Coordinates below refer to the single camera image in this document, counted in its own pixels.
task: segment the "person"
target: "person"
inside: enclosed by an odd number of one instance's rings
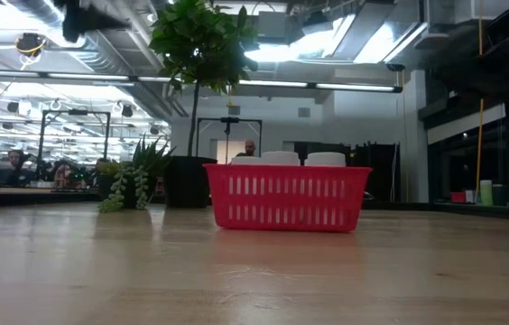
[[[32,172],[24,170],[23,163],[28,159],[22,150],[10,150],[8,152],[9,165],[0,169],[0,184],[12,187],[23,187],[30,182]]]
[[[20,164],[20,159],[23,156],[22,150],[10,150],[8,152],[8,162],[10,162],[10,166],[14,170],[21,170],[22,165]]]
[[[243,153],[239,153],[236,157],[254,157],[255,156],[256,145],[253,140],[245,141],[245,151]]]

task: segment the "green leafy plant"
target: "green leafy plant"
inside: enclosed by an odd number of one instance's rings
[[[150,178],[156,179],[156,177],[162,176],[171,160],[172,150],[166,152],[168,143],[164,144],[158,151],[156,150],[158,142],[162,139],[161,137],[148,146],[146,146],[145,138],[146,135],[138,142],[132,162],[118,164],[120,168],[115,173],[115,182],[110,188],[113,193],[98,205],[100,212],[114,212],[124,206],[126,184],[131,179],[134,180],[135,184],[136,208],[146,208],[149,200],[147,191],[150,188],[148,181]]]
[[[179,0],[158,12],[153,26],[149,48],[163,57],[160,75],[170,77],[175,90],[181,90],[182,84],[195,85],[188,156],[192,155],[200,87],[227,93],[240,79],[249,79],[245,68],[258,69],[256,61],[245,56],[245,48],[258,48],[246,9],[242,7],[234,19],[221,12],[224,8],[205,0]]]

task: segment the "basket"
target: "basket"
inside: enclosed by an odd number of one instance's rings
[[[370,168],[205,164],[217,225],[251,230],[356,228]]]

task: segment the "plant stem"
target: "plant stem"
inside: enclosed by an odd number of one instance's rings
[[[190,137],[189,137],[189,148],[186,155],[192,156],[192,141],[194,140],[194,131],[197,128],[197,106],[199,105],[199,93],[200,93],[200,80],[197,80],[196,86],[194,87],[194,102],[192,103],[192,116],[190,121]]]

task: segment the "white column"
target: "white column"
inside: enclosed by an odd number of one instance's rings
[[[403,202],[429,202],[427,133],[417,116],[426,106],[425,72],[415,70],[404,88],[404,111],[399,114],[401,140],[401,189]]]

